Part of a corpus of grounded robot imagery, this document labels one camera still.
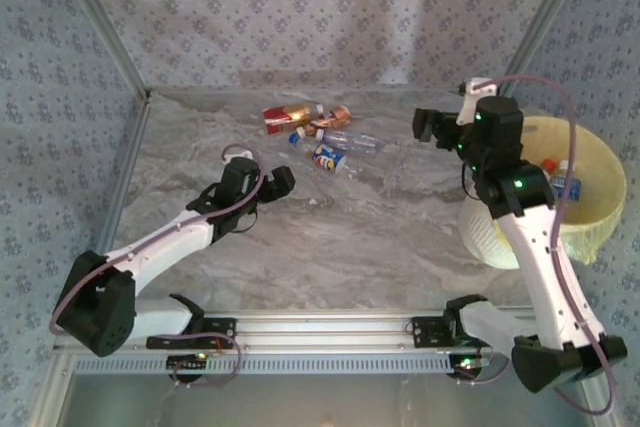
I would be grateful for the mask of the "red and gold label bottle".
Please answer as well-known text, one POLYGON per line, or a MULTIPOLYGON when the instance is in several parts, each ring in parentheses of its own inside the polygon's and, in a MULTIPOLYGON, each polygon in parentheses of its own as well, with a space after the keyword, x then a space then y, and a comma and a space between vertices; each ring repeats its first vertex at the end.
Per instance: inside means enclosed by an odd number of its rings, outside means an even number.
POLYGON ((269 135, 290 132, 317 119, 324 113, 324 106, 306 101, 266 108, 262 111, 266 132, 269 135))

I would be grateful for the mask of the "clear bottle white red cap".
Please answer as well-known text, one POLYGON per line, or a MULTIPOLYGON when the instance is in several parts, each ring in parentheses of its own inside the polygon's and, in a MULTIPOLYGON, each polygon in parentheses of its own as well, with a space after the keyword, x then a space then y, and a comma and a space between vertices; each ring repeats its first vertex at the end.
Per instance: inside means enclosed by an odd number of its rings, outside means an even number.
POLYGON ((319 129, 315 138, 332 148, 345 152, 376 154, 384 148, 384 143, 378 138, 359 132, 319 129))

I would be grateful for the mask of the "blue label 350mL water bottle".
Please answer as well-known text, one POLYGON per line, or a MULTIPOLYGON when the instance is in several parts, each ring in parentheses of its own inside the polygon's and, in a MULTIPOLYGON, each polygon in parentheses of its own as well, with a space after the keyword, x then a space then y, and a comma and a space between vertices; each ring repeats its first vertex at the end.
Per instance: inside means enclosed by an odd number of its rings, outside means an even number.
POLYGON ((582 182, 575 176, 572 177, 570 182, 566 181, 566 176, 569 172, 568 167, 569 160, 561 160, 556 170, 551 174, 549 183, 557 201, 560 201, 564 193, 568 192, 568 201, 577 203, 581 199, 582 182))

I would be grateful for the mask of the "white bin with yellow liner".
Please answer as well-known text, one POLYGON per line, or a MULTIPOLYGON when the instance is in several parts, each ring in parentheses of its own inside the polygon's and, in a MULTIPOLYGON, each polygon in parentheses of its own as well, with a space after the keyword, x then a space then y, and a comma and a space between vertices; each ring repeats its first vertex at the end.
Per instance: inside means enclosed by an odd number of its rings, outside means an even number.
MULTIPOLYGON (((521 137, 522 156, 535 165, 568 158, 569 125, 549 116, 527 116, 521 137)), ((569 257, 583 264, 595 261, 597 251, 618 224, 626 201, 626 177, 621 162, 599 137, 576 128, 574 177, 581 181, 580 198, 567 206, 560 237, 569 257)), ((515 255, 488 208, 467 197, 458 217, 464 246, 479 261, 497 269, 518 267, 515 255)))

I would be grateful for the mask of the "black controller board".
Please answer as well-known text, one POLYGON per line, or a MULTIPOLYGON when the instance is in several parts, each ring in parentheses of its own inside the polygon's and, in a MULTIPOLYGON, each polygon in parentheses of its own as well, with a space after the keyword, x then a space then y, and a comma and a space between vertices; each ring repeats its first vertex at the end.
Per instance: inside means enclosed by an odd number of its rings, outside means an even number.
POLYGON ((206 365, 204 353, 168 356, 165 362, 165 368, 170 371, 169 376, 176 385, 196 382, 202 377, 201 371, 206 365))
POLYGON ((460 383, 476 383, 482 370, 488 367, 491 361, 491 356, 481 354, 451 354, 449 362, 452 371, 448 376, 460 383))

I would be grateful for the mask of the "grey metal sheet panel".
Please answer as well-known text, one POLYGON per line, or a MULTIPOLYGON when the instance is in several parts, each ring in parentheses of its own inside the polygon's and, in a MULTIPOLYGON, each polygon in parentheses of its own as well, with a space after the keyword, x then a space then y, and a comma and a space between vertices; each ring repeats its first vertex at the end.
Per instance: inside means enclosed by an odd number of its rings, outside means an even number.
POLYGON ((58 427, 588 427, 555 394, 507 374, 485 386, 442 375, 241 375, 223 387, 165 375, 73 378, 58 427))

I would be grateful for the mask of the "aluminium side floor rail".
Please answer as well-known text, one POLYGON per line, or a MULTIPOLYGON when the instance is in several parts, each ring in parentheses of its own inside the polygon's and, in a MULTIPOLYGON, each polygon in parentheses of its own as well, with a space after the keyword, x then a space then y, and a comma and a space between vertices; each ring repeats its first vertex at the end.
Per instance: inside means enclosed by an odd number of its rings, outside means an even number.
POLYGON ((109 207, 106 211, 101 233, 95 245, 95 248, 99 253, 106 253, 109 251, 116 239, 118 225, 124 208, 125 197, 128 192, 137 155, 149 118, 149 98, 150 95, 147 94, 139 105, 132 127, 126 136, 126 149, 118 158, 119 162, 116 164, 117 176, 111 191, 109 207))

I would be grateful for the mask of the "aluminium frame post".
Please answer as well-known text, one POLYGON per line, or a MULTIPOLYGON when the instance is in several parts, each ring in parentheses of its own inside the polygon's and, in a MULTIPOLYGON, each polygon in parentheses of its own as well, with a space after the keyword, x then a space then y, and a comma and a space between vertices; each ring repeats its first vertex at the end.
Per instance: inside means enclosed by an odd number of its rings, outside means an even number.
POLYGON ((146 103, 148 92, 132 58, 100 0, 78 0, 100 40, 136 98, 146 103))
POLYGON ((541 0, 513 54, 506 75, 527 73, 527 69, 565 0, 541 0))

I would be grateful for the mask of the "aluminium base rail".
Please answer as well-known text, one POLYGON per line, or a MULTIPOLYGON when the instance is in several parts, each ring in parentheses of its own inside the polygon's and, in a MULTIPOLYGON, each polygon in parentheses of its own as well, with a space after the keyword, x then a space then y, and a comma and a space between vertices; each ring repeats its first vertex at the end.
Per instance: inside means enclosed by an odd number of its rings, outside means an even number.
MULTIPOLYGON (((600 335, 604 329, 602 324, 592 315, 585 315, 578 321, 567 312, 558 313, 556 320, 537 317, 529 309, 500 309, 517 318, 526 326, 524 334, 519 337, 537 337, 547 346, 564 347, 574 345, 582 347, 587 339, 586 328, 594 335, 600 335)), ((391 353, 407 350, 434 351, 442 353, 475 353, 492 352, 509 354, 504 342, 497 348, 488 346, 414 346, 411 320, 415 317, 441 317, 442 312, 360 312, 355 311, 320 311, 320 312, 226 312, 206 314, 210 319, 236 320, 235 341, 237 345, 231 349, 186 349, 165 350, 149 349, 143 339, 131 339, 115 353, 133 350, 149 350, 167 352, 171 355, 180 353, 198 354, 233 352, 241 349, 247 354, 355 354, 355 353, 391 353)))

